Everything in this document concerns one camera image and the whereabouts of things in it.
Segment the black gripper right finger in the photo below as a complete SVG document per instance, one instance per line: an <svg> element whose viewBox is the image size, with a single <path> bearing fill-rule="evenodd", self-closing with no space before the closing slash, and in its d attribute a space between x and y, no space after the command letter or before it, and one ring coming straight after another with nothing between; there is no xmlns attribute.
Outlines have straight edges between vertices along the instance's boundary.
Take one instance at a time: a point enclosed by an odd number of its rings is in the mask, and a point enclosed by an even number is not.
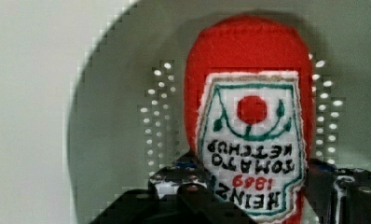
<svg viewBox="0 0 371 224"><path fill-rule="evenodd" d="M305 196L319 224L371 224L371 172L311 159Z"/></svg>

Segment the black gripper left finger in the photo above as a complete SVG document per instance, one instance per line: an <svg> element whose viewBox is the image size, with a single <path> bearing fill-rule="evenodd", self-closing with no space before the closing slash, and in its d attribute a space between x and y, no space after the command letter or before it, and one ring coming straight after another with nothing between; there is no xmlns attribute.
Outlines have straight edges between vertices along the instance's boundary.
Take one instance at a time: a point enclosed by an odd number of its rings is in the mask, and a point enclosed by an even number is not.
<svg viewBox="0 0 371 224"><path fill-rule="evenodd" d="M90 224L255 224L234 203L221 202L210 189L210 174L193 152L131 189Z"/></svg>

